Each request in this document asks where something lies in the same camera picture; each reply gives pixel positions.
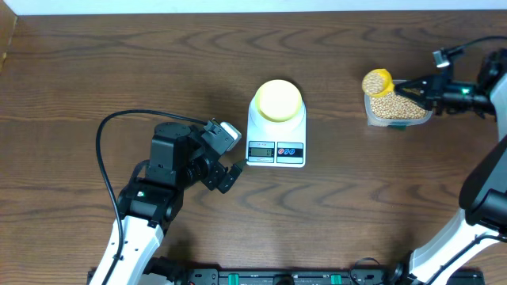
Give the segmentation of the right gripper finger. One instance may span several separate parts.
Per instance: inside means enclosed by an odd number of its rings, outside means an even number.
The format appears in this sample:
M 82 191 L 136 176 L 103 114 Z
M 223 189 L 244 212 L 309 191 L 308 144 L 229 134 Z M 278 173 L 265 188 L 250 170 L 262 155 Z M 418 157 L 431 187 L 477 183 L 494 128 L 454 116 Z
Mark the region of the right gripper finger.
M 435 107 L 431 93 L 423 89 L 395 89 L 395 93 L 410 100 L 424 110 L 432 111 Z
M 430 88 L 431 83 L 435 75 L 426 75 L 420 78 L 410 79 L 395 85 L 396 91 L 402 91 L 404 89 L 416 89 L 426 91 Z

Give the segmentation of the yellow measuring scoop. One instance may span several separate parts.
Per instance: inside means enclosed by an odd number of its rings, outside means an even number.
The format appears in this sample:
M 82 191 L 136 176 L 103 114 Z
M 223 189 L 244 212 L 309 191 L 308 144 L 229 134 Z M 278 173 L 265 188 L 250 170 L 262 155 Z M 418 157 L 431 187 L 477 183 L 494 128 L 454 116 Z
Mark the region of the yellow measuring scoop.
M 389 71 L 375 69 L 364 76 L 361 87 L 364 93 L 370 97 L 385 97 L 394 91 L 395 84 Z

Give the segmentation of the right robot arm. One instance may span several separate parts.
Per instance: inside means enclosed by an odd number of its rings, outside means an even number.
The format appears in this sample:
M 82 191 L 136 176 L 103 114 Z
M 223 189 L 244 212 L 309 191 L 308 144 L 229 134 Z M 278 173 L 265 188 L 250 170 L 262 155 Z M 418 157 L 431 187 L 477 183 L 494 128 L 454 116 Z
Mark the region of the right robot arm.
M 440 74 L 399 83 L 395 92 L 428 111 L 493 115 L 498 142 L 463 182 L 455 216 L 397 265 L 392 284 L 446 284 L 475 255 L 506 241 L 506 51 L 484 59 L 475 83 L 456 82 L 453 61 L 464 49 L 435 51 Z

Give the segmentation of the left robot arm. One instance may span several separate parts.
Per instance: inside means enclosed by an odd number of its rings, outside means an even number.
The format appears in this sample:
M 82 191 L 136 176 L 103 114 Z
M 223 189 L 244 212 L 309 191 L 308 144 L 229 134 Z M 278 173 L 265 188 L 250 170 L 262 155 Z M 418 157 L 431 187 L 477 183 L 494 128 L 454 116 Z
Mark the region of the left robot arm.
M 120 192 L 111 237 L 92 284 L 137 284 L 183 205 L 187 188 L 200 182 L 228 192 L 244 161 L 230 168 L 220 158 L 241 139 L 227 122 L 203 127 L 161 123 L 154 129 L 149 159 L 140 162 Z

